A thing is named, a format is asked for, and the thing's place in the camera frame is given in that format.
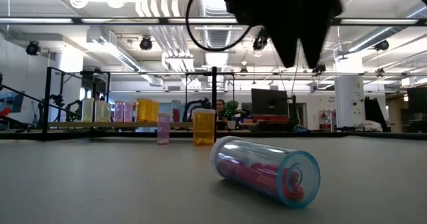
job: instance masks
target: desk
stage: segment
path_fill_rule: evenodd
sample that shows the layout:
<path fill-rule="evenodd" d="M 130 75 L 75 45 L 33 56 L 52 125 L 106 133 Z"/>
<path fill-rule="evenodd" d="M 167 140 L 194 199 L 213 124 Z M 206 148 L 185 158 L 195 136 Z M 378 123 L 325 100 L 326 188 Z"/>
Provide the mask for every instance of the desk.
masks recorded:
<path fill-rule="evenodd" d="M 224 181 L 191 139 L 2 140 L 0 223 L 390 224 L 427 220 L 425 141 L 248 139 L 310 152 L 322 180 L 291 210 Z"/>

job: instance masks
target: pink container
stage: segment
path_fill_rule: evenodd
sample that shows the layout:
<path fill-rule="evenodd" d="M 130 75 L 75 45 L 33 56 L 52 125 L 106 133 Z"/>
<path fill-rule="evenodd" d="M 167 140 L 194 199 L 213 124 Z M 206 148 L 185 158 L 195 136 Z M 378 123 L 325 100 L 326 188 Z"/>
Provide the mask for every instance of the pink container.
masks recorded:
<path fill-rule="evenodd" d="M 133 122 L 133 103 L 124 103 L 124 121 Z"/>
<path fill-rule="evenodd" d="M 114 122 L 123 122 L 125 103 L 123 101 L 116 101 L 114 102 L 114 105 Z"/>
<path fill-rule="evenodd" d="M 169 144 L 169 130 L 171 129 L 171 115 L 159 113 L 157 118 L 157 144 Z"/>

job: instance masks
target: computer monitor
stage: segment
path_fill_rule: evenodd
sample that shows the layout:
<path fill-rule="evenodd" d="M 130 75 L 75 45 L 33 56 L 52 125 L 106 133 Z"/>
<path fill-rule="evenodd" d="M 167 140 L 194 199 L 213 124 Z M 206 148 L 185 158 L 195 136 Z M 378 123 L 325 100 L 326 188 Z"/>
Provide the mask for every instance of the computer monitor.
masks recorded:
<path fill-rule="evenodd" d="M 24 96 L 16 93 L 0 93 L 0 111 L 8 107 L 12 113 L 20 113 L 23 100 Z"/>
<path fill-rule="evenodd" d="M 427 88 L 409 88 L 408 107 L 412 113 L 427 113 Z"/>
<path fill-rule="evenodd" d="M 252 89 L 252 115 L 288 115 L 286 91 Z"/>

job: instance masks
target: potted plant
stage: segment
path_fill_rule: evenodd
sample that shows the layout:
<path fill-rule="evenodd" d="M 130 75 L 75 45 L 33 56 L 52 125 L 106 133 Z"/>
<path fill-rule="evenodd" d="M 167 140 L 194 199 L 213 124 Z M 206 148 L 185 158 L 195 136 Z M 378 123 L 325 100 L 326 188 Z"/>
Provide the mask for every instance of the potted plant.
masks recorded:
<path fill-rule="evenodd" d="M 234 114 L 239 107 L 238 101 L 228 101 L 225 106 L 224 117 L 228 120 L 228 128 L 234 129 L 236 127 L 236 121 L 233 120 Z"/>

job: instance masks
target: laboratory room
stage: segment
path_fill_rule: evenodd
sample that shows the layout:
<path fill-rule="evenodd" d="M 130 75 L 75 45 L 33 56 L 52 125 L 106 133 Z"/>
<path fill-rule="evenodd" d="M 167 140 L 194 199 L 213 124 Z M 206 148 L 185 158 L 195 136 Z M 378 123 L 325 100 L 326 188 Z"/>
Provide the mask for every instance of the laboratory room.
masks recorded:
<path fill-rule="evenodd" d="M 427 220 L 426 0 L 0 0 L 0 223 Z"/>

